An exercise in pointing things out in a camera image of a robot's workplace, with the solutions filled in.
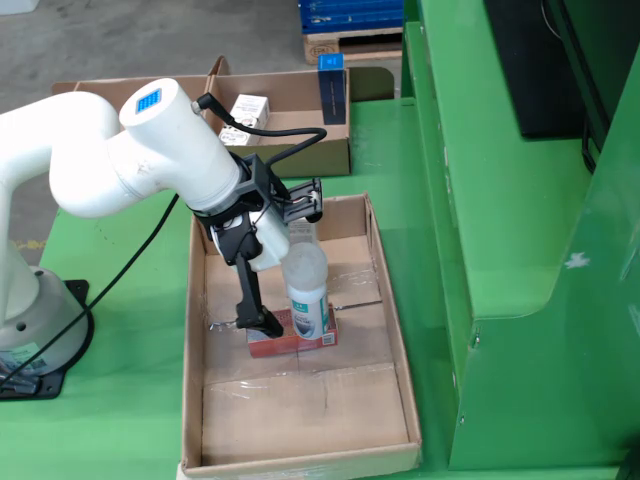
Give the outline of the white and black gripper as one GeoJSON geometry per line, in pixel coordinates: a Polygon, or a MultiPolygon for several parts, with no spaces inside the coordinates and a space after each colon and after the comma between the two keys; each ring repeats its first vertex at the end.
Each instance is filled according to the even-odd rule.
{"type": "Polygon", "coordinates": [[[284,329],[263,305],[255,273],[278,266],[289,251],[289,229],[276,208],[245,212],[223,224],[209,226],[207,233],[226,264],[237,269],[242,299],[236,305],[236,327],[280,338],[284,329]]]}

